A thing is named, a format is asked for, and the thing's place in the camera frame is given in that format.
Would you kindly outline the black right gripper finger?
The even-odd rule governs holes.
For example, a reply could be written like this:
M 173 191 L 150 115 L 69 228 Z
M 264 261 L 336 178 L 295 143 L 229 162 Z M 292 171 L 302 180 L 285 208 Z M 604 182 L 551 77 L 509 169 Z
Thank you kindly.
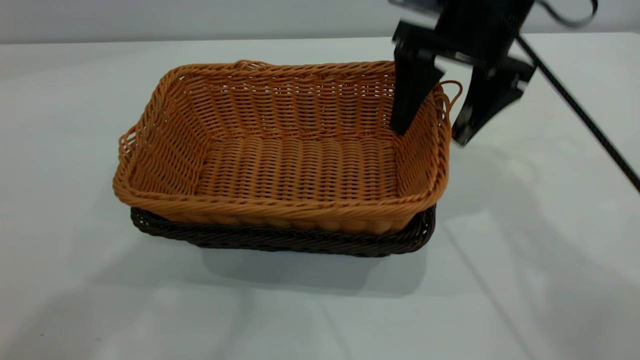
M 395 88 L 390 127 L 403 136 L 444 72 L 435 65 L 436 54 L 427 48 L 399 42 L 393 55 Z
M 496 114 L 523 96 L 530 80 L 528 63 L 474 66 L 465 101 L 452 126 L 452 140 L 466 146 Z

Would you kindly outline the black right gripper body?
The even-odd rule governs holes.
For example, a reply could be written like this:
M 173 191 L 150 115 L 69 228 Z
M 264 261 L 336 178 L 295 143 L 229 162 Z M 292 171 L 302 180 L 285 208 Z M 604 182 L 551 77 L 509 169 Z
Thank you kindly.
M 398 75 L 442 75 L 435 58 L 445 57 L 491 75 L 531 76 L 535 66 L 509 51 L 534 2 L 532 0 L 393 0 L 394 6 L 437 18 L 434 28 L 401 21 L 393 34 Z

